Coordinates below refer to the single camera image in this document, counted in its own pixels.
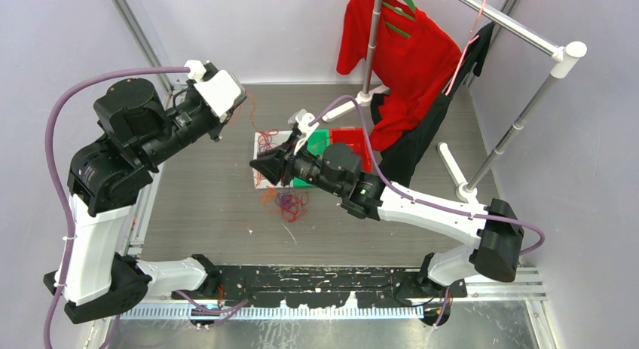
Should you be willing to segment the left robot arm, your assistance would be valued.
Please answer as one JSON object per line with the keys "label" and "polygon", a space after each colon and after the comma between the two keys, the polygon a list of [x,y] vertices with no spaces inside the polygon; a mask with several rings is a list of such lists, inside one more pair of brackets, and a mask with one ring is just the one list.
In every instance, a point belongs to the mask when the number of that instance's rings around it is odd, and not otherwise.
{"label": "left robot arm", "polygon": [[182,291],[211,298],[222,280],[201,254],[170,262],[121,255],[116,246],[139,193],[160,165],[221,122],[193,86],[165,109],[144,78],[113,84],[93,105],[102,135],[71,159],[67,186],[75,233],[63,296],[74,324],[122,314],[144,298]]}

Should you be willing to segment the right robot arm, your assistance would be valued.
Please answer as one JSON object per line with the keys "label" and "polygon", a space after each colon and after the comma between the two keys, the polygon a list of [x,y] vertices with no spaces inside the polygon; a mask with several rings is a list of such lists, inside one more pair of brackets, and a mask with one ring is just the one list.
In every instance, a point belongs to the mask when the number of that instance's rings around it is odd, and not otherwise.
{"label": "right robot arm", "polygon": [[426,255],[418,286],[427,296],[476,274],[504,283],[516,277],[524,230],[505,201],[464,204],[387,183],[364,171],[361,157],[343,143],[329,145],[321,156],[283,143],[249,165],[274,185],[300,179],[333,194],[358,219],[405,223],[459,241],[457,248]]}

